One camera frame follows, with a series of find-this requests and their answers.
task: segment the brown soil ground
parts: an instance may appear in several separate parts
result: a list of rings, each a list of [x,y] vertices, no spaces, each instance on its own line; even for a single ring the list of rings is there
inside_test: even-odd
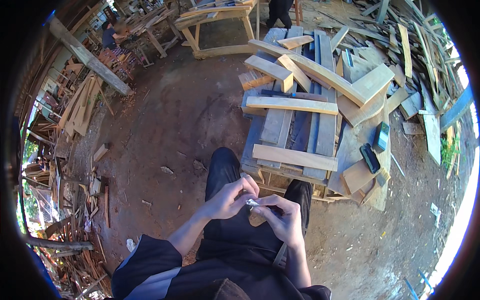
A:
[[[357,7],[339,0],[330,4],[303,2],[302,25],[308,30],[316,28],[314,17],[335,23],[316,10],[348,25],[354,25],[348,16],[360,13]],[[262,21],[267,11],[263,7]],[[255,11],[251,20],[255,29]],[[224,46],[225,40],[247,42],[241,22],[202,25],[201,48]],[[241,157],[250,120],[243,118],[239,108],[243,90],[237,76],[247,71],[242,63],[247,57],[197,61],[190,48],[178,44],[168,51],[167,58],[156,59],[146,70],[137,68],[132,101],[113,99],[114,117],[106,107],[96,109],[87,136],[75,141],[71,175],[84,182],[89,157],[102,143],[110,145],[110,151],[94,163],[97,174],[109,178],[110,228],[105,224],[103,201],[94,217],[109,272],[129,255],[128,238],[136,241],[141,234],[166,238],[204,202],[207,171],[195,170],[194,160],[208,168],[211,154],[221,146]],[[431,274],[438,261],[434,252],[441,252],[444,246],[442,237],[454,218],[451,203],[459,207],[471,163],[463,158],[459,177],[453,175],[447,181],[445,169],[427,155],[425,136],[405,136],[403,121],[399,111],[390,115],[392,153],[405,177],[392,162],[384,211],[359,207],[351,201],[312,203],[306,236],[309,268],[313,283],[329,287],[333,299],[405,299],[404,277],[420,292],[417,268]],[[462,151],[466,153],[473,132],[468,118],[462,122],[466,123],[462,123]],[[174,174],[163,173],[161,166]],[[153,205],[149,207],[142,200]],[[429,211],[432,202],[443,213],[439,229]],[[198,241],[185,264],[194,262]]]

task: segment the wooden chair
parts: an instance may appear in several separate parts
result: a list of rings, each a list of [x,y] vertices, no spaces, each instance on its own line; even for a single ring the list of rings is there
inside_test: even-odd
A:
[[[297,23],[297,26],[300,26],[300,21],[303,21],[303,9],[301,7],[301,0],[293,1],[290,11],[295,12],[295,22]]]
[[[136,62],[130,64],[128,63],[128,61],[132,57],[136,58]],[[121,72],[121,70],[123,69],[125,74],[127,74],[127,76],[131,80],[133,80],[132,71],[133,69],[135,69],[135,64],[140,63],[140,60],[133,52],[130,52],[127,55],[121,54],[119,57],[117,57],[109,48],[100,52],[100,54],[98,55],[98,59],[115,74],[117,74],[117,72]]]

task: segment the green device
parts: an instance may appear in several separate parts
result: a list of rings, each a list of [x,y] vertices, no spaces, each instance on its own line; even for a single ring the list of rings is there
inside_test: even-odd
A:
[[[377,153],[381,153],[387,149],[388,135],[390,133],[390,126],[387,123],[381,122],[377,126],[375,133],[375,140],[373,141],[373,148]]]

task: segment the black pants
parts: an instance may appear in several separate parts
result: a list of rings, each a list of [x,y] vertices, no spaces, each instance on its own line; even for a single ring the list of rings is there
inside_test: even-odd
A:
[[[215,150],[208,170],[205,201],[215,196],[225,184],[240,179],[239,170],[240,162],[232,150],[225,147]],[[312,184],[293,180],[287,188],[285,198],[300,204],[302,227],[307,228],[310,217]],[[257,227],[252,226],[248,220],[249,215],[250,207],[245,205],[236,216],[230,219],[211,220],[204,228],[204,239],[270,250],[273,253],[273,258],[275,258],[275,254],[283,242],[275,236],[267,222]]]
[[[272,28],[277,19],[282,21],[286,29],[292,27],[292,20],[288,15],[290,7],[292,7],[293,0],[271,0],[268,4],[269,18],[267,20],[267,27]]]

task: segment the chisel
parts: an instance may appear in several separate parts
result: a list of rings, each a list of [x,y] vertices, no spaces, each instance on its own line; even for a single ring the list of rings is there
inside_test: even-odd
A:
[[[283,92],[277,92],[277,91],[262,90],[262,94],[270,95],[270,96],[282,96],[287,98],[307,99],[307,100],[327,102],[327,98],[325,96],[310,94],[310,93],[283,93]]]

